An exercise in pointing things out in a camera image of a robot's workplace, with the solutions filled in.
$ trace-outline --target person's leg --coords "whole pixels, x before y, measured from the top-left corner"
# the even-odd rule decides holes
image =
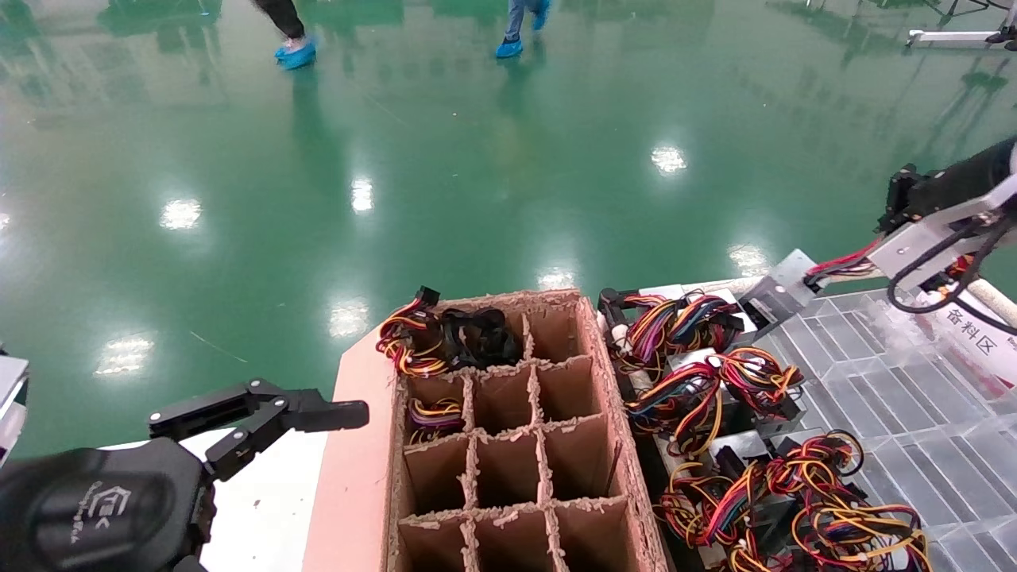
[[[293,0],[254,0],[276,27],[286,36],[286,43],[276,51],[276,59],[286,69],[296,69],[314,61],[316,48],[305,34],[304,22],[297,15]]]
[[[523,41],[519,37],[519,31],[523,27],[523,16],[526,15],[528,1],[508,0],[508,25],[505,26],[505,39],[494,51],[495,57],[511,58],[523,51]]]
[[[539,32],[547,23],[547,14],[551,11],[551,0],[530,0],[530,2],[533,5],[530,8],[533,11],[533,31]]]
[[[304,37],[304,22],[297,15],[293,0],[254,0],[254,3],[288,39],[300,40]]]

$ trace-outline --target black wire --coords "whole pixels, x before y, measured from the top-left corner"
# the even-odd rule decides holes
[[[948,294],[942,300],[934,304],[928,306],[909,306],[907,304],[904,304],[903,302],[900,302],[899,300],[897,300],[897,285],[900,284],[900,281],[903,280],[904,277],[910,275],[918,267],[933,260],[934,258],[942,253],[950,246],[953,246],[954,244],[959,242],[961,238],[964,238],[965,235],[967,235],[969,232],[977,228],[980,224],[981,224],[980,221],[976,219],[972,220],[967,226],[954,232],[953,234],[944,238],[943,240],[940,240],[938,243],[936,243],[935,246],[922,252],[920,256],[912,261],[909,265],[905,266],[900,270],[900,272],[894,275],[894,277],[890,279],[890,283],[887,284],[887,299],[890,301],[890,303],[897,309],[907,313],[930,313],[938,309],[942,309],[946,307],[947,304],[953,302],[954,299],[956,299],[956,297],[959,296],[960,293],[967,288],[967,285],[974,280],[974,276],[977,273],[977,267],[981,263],[981,261],[978,260],[977,254],[975,254],[975,260],[971,261],[971,266],[969,266],[967,270],[964,271],[964,274],[961,275],[960,280],[957,283],[957,288],[955,288],[953,292],[950,292],[950,294]],[[1000,224],[1000,228],[1004,229],[1003,233],[1005,233],[1006,230],[1008,229],[1008,227],[1004,226],[1002,223]],[[978,252],[980,253],[986,244],[989,245],[989,249],[992,250],[992,246],[994,246],[998,241],[999,238],[996,238],[996,240],[992,239],[988,240],[984,244],[981,245],[981,248],[978,249]]]
[[[995,247],[996,244],[1007,233],[1007,231],[1009,231],[1012,228],[1013,224],[1008,220],[1001,221],[997,223],[994,227],[992,227],[992,232],[989,238],[981,245],[981,247],[978,248],[978,251],[975,252],[974,258],[971,261],[971,265],[967,268],[967,270],[964,271],[964,274],[961,275],[960,280],[958,280],[957,282],[956,288],[954,288],[954,290],[949,294],[947,294],[942,300],[932,305],[918,306],[918,307],[909,306],[897,300],[896,296],[897,284],[905,276],[913,272],[915,268],[921,266],[923,263],[932,260],[936,254],[942,252],[951,245],[955,244],[963,237],[963,234],[965,234],[970,230],[973,230],[973,228],[976,225],[977,221],[973,221],[972,224],[953,233],[952,235],[941,241],[939,244],[934,246],[932,249],[922,253],[922,255],[918,256],[918,259],[915,260],[913,263],[904,267],[904,269],[902,269],[900,273],[898,273],[896,276],[893,277],[893,279],[890,280],[890,284],[887,286],[887,299],[894,307],[907,313],[930,313],[938,309],[942,309],[947,304],[955,303],[959,307],[963,308],[968,313],[970,313],[972,318],[984,323],[986,326],[996,328],[997,330],[1000,330],[1006,334],[1010,334],[1011,336],[1017,336],[1017,328],[1014,328],[1009,324],[1005,324],[1003,322],[1000,322],[999,320],[995,320],[993,318],[985,316],[984,313],[972,307],[971,304],[965,302],[959,297],[961,292],[966,290],[968,285],[974,281],[975,277],[978,274],[978,269],[980,268],[981,263],[984,262],[989,253],[993,251],[993,247]]]

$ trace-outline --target clear plastic tray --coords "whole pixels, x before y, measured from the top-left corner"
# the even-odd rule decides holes
[[[758,344],[811,382],[809,428],[861,440],[858,484],[914,507],[937,572],[1017,570],[1017,393],[882,291],[817,299]]]

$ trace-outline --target cardboard compartment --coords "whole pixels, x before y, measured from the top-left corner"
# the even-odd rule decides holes
[[[465,517],[423,526],[400,523],[400,560],[397,570],[404,572],[464,572],[463,549],[466,542],[460,525]]]
[[[466,472],[467,436],[407,451],[407,472],[411,514],[462,509],[466,504],[460,476]]]
[[[616,468],[611,470],[613,443],[614,440],[608,443],[603,416],[546,432],[544,446],[551,469],[553,498],[569,501],[620,495],[618,471]]]
[[[420,426],[414,423],[409,409],[412,407],[414,399],[419,399],[425,406],[432,406],[442,399],[451,398],[455,399],[461,408],[465,408],[465,387],[466,380],[462,376],[457,375],[446,375],[438,378],[408,378],[406,380],[406,389],[409,399],[406,401],[406,431],[404,432],[403,443],[414,447],[421,444],[420,437],[414,435]],[[455,433],[448,432],[448,435],[454,435]]]
[[[554,509],[561,549],[570,570],[639,570],[625,519],[626,506],[623,499],[614,499],[596,507],[570,503]]]
[[[477,522],[480,572],[552,572],[544,513],[508,510]]]
[[[530,424],[533,407],[527,384],[531,367],[517,374],[488,374],[474,383],[476,425],[494,436],[505,430]]]
[[[600,412],[590,377],[589,356],[581,356],[562,366],[537,369],[540,408],[545,421],[560,421]]]
[[[526,314],[533,336],[533,356],[564,361],[580,354],[575,306],[549,307]]]
[[[537,438],[515,435],[477,443],[477,501],[479,508],[536,502],[540,471]]]

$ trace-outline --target green epoxy floor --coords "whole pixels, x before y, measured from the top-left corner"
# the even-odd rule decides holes
[[[939,20],[918,2],[558,0],[501,63],[499,0],[304,2],[320,52],[296,73],[240,0],[0,4],[22,455],[141,439],[254,376],[330,392],[420,284],[594,293],[839,255],[900,165],[1017,126],[1013,56],[904,53]],[[1014,261],[989,276],[1017,293]]]

